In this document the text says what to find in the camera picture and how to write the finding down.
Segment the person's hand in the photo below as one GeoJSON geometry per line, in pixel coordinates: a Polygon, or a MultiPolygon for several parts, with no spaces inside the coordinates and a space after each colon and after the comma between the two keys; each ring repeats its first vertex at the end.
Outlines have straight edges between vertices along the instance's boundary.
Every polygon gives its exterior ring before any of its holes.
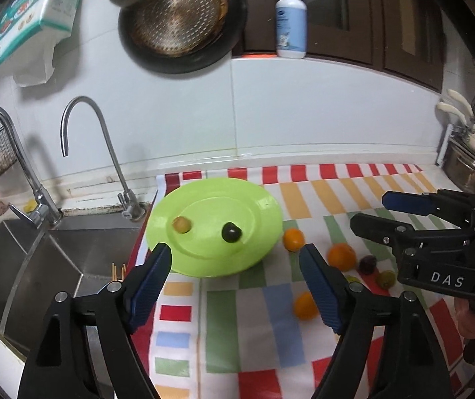
{"type": "Polygon", "coordinates": [[[454,308],[459,334],[465,339],[475,339],[475,314],[469,309],[468,300],[455,298],[454,308]]]}

